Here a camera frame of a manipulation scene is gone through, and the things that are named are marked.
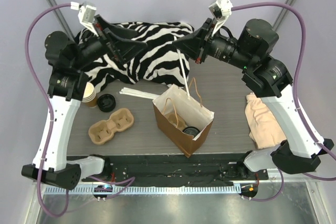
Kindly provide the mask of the black cup lid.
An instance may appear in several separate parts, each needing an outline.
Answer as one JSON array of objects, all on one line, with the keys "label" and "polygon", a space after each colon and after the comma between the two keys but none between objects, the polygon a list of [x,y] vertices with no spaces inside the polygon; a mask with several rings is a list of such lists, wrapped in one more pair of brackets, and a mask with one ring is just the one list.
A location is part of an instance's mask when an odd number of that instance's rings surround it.
[{"label": "black cup lid", "polygon": [[200,130],[196,127],[189,126],[189,127],[186,127],[182,132],[195,137],[200,133]]}]

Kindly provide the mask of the cardboard cup carrier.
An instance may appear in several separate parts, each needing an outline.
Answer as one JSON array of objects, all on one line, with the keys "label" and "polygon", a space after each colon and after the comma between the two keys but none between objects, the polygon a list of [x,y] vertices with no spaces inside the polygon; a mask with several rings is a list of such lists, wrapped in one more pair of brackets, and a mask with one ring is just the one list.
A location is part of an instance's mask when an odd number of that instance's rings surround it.
[{"label": "cardboard cup carrier", "polygon": [[181,131],[187,127],[185,121],[178,114],[168,113],[165,117],[171,124]]},{"label": "cardboard cup carrier", "polygon": [[124,132],[134,124],[134,116],[127,108],[121,108],[113,112],[107,120],[101,120],[93,124],[88,135],[96,145],[103,145],[110,141],[116,132]]}]

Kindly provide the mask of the stack of paper cups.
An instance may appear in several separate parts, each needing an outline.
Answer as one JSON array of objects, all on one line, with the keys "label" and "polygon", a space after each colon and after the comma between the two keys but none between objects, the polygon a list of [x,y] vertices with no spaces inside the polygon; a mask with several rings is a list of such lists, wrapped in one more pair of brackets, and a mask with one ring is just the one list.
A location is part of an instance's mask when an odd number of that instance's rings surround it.
[{"label": "stack of paper cups", "polygon": [[82,102],[90,108],[97,106],[97,93],[94,89],[94,85],[90,82],[86,83],[84,94],[82,97]]}]

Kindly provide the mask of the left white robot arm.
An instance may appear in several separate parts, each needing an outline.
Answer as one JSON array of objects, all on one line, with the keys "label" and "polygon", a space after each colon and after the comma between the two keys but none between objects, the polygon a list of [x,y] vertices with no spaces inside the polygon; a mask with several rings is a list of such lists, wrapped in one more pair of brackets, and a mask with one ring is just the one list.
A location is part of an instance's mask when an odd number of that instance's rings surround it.
[{"label": "left white robot arm", "polygon": [[101,155],[67,161],[71,128],[89,81],[84,67],[103,56],[126,64],[147,48],[145,42],[136,40],[137,31],[108,23],[100,15],[89,29],[94,36],[80,44],[62,31],[45,39],[45,57],[52,66],[46,93],[49,113],[36,156],[21,171],[24,177],[66,190],[91,175],[105,182],[112,174],[109,159]]}]

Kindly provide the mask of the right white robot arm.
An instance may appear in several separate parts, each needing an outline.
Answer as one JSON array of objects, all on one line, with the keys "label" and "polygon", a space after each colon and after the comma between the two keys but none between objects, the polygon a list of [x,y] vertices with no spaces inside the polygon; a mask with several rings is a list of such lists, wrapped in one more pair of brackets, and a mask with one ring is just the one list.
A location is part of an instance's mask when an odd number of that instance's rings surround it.
[{"label": "right white robot arm", "polygon": [[287,67],[271,56],[279,39],[272,25],[263,19],[251,19],[238,39],[215,31],[207,19],[201,28],[173,41],[181,53],[202,63],[210,56],[242,70],[242,81],[273,113],[285,134],[285,140],[263,150],[249,151],[237,161],[237,173],[250,179],[262,169],[277,168],[287,174],[313,178],[321,163],[320,155],[334,143],[314,133],[309,134],[293,97],[293,79]]}]

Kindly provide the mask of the brown paper bag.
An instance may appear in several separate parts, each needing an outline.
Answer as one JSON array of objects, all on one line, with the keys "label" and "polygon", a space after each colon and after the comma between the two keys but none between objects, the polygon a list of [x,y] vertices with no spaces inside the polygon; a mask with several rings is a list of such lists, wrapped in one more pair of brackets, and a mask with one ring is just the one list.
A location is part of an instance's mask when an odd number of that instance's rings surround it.
[{"label": "brown paper bag", "polygon": [[198,100],[173,84],[152,101],[159,130],[186,157],[204,144],[214,121],[214,112],[203,105],[199,94],[197,96]]}]

